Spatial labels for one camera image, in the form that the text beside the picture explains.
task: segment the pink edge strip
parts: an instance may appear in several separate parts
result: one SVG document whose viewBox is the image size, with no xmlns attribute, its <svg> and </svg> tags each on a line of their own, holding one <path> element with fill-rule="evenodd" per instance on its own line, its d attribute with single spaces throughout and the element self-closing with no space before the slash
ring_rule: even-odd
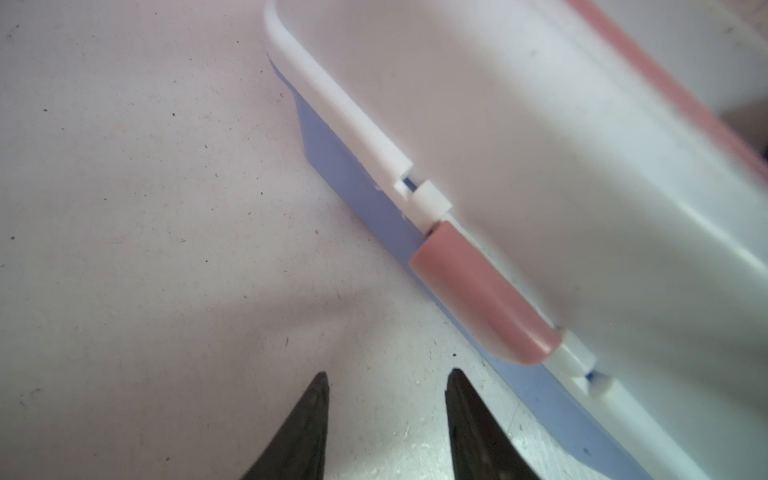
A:
<svg viewBox="0 0 768 480">
<path fill-rule="evenodd" d="M 760 156 L 704 107 L 688 90 L 677 83 L 656 61 L 637 45 L 591 0 L 565 0 L 591 27 L 623 55 L 688 120 L 704 131 L 715 144 L 744 162 L 763 181 L 768 182 L 768 166 Z"/>
</svg>

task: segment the white floor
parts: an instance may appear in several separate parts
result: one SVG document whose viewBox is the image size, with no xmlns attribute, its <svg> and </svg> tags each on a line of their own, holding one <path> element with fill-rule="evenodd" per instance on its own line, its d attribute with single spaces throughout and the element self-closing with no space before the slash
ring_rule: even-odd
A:
<svg viewBox="0 0 768 480">
<path fill-rule="evenodd" d="M 452 478 L 463 368 L 562 452 L 303 157 L 262 2 L 0 4 L 0 478 L 222 478 L 331 379 L 326 478 Z"/>
</svg>

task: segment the blue container base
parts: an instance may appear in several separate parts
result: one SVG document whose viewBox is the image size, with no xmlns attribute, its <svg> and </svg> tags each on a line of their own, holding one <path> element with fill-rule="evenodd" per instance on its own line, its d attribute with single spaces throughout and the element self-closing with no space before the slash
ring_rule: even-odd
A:
<svg viewBox="0 0 768 480">
<path fill-rule="evenodd" d="M 309 162 L 403 268 L 421 283 L 409 268 L 408 261 L 424 243 L 425 236 L 376 187 L 376 183 L 352 152 L 288 80 L 276 68 L 275 72 L 293 91 Z M 650 476 L 637 461 L 574 400 L 545 367 L 520 366 L 496 359 L 422 286 L 568 453 L 615 480 L 650 480 Z"/>
</svg>

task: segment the plastic container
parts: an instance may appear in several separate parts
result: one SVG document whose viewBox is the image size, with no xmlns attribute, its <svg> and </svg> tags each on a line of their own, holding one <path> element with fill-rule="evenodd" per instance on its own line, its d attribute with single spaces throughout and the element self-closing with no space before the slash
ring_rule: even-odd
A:
<svg viewBox="0 0 768 480">
<path fill-rule="evenodd" d="M 768 47 L 717 3 L 598 3 L 265 22 L 310 163 L 574 457 L 765 478 Z"/>
</svg>

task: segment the pink latch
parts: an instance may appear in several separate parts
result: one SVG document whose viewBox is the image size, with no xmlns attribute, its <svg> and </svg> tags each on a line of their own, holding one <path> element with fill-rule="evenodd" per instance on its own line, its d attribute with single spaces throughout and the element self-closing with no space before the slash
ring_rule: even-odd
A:
<svg viewBox="0 0 768 480">
<path fill-rule="evenodd" d="M 437 227 L 409 265 L 497 357 L 534 365 L 560 346 L 558 333 L 450 222 Z"/>
</svg>

